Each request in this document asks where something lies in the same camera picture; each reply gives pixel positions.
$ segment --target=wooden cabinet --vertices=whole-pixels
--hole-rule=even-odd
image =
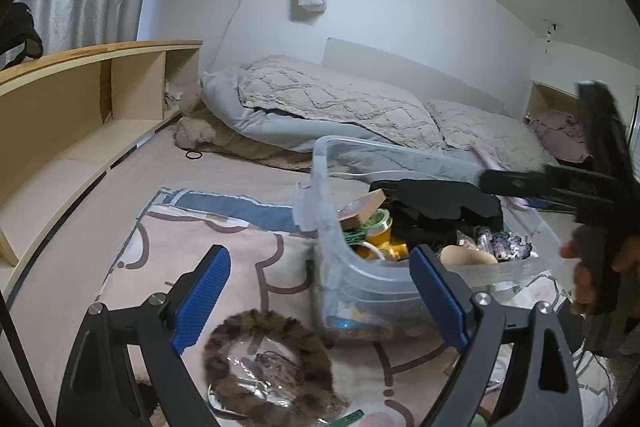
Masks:
[[[0,71],[3,294],[76,199],[178,113],[165,84],[196,82],[201,44],[118,42]]]
[[[534,82],[529,91],[529,100],[525,111],[524,122],[535,120],[537,115],[557,109],[572,115],[577,114],[578,99],[572,94]]]

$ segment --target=blue fabric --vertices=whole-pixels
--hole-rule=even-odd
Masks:
[[[176,190],[164,197],[164,204],[242,219],[271,232],[297,232],[290,206],[264,204],[247,196],[204,194],[195,190]]]

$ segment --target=white headboard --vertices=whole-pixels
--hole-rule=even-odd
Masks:
[[[453,76],[354,42],[327,39],[322,65],[340,73],[402,87],[422,103],[434,99],[449,100],[494,113],[500,113],[504,108],[504,102]]]

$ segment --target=white wall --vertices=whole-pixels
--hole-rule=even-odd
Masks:
[[[640,86],[640,70],[579,46],[554,41],[547,45],[545,39],[539,39],[534,48],[531,79],[572,94],[576,82],[600,80],[609,86],[625,124],[629,124],[636,86]]]
[[[328,0],[311,15],[296,0],[244,0],[216,68],[271,54],[321,62],[329,37],[415,60],[524,107],[533,33],[494,0]],[[210,61],[238,0],[145,0],[140,38],[201,38]]]

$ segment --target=rug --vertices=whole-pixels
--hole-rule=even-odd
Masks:
[[[272,310],[313,327],[310,288],[314,241],[296,232],[263,229],[258,224],[273,228],[273,219],[262,212],[265,206],[250,198],[230,201],[220,194],[212,196],[162,189],[140,216],[97,296],[111,310],[137,306],[151,293],[166,293],[182,273],[196,267],[212,245],[227,248],[231,257],[228,282],[198,342],[182,356],[203,395],[202,348],[209,333],[229,315],[252,308]],[[246,202],[258,208],[249,208]],[[198,209],[186,208],[192,203]],[[281,224],[287,222],[290,207],[268,206],[279,213]],[[542,274],[514,296],[514,304],[541,297],[557,307],[566,295],[553,277]],[[145,378],[140,350],[132,347],[130,353],[136,377]],[[335,389],[350,403],[345,413],[361,409],[365,414],[358,427],[420,425],[458,357],[455,350],[442,344],[435,329],[420,339],[332,347],[328,353]],[[597,425],[615,395],[608,372],[593,355],[589,353],[581,362],[578,376],[585,425]],[[493,409],[498,395],[496,391],[484,397],[484,413]],[[221,426],[237,425],[225,419],[218,422]]]

